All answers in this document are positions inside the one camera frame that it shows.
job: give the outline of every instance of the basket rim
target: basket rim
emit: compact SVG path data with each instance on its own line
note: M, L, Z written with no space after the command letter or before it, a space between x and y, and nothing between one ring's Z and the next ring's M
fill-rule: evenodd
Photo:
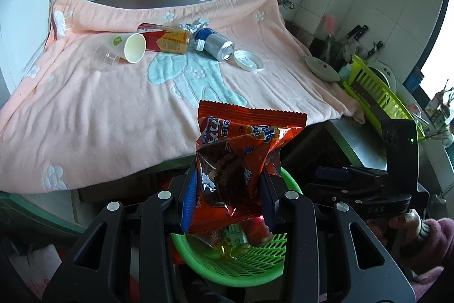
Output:
M281 169L281 176L285 181L285 184L289 190L294 190L300 194L303 194L300 187L292 176L284 169ZM192 268L196 273L202 277L225 286L231 286L235 288L249 288L252 286L263 285L277 279L284 272L284 259L276 266L264 271L260 274L253 275L250 277L234 277L227 276L212 270L208 270L198 258L194 256L186 235L171 234L173 244L176 250L180 253L181 258Z

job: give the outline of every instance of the paper cup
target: paper cup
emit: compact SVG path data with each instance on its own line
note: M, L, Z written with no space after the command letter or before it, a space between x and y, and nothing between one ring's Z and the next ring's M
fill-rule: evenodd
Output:
M130 63L137 63L144 57L146 41L142 34L130 32L112 35L108 40L108 45L121 58Z

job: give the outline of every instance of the green logo on cup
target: green logo on cup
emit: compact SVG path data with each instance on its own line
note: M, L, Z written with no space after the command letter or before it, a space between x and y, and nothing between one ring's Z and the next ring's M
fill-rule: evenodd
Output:
M117 46L117 45L119 45L121 42L122 42L121 37L116 37L116 38L113 40L113 45L114 45L114 46Z

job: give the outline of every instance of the bottle with red and yellow label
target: bottle with red and yellow label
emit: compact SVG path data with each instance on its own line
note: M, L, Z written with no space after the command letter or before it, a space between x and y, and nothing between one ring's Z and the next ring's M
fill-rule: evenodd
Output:
M137 32L143 34L148 51L185 54L188 50L189 31L154 23L143 23L138 27Z

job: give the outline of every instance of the hand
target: hand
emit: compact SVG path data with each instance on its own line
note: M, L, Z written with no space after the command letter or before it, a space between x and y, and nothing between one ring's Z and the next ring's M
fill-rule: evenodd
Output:
M402 242L402 246L404 246L410 244L418 237L422 226L421 218L414 209L399 217L392 217L389 220L367 220L366 223L384 246L388 243L388 240L385 237L388 227L405 230Z

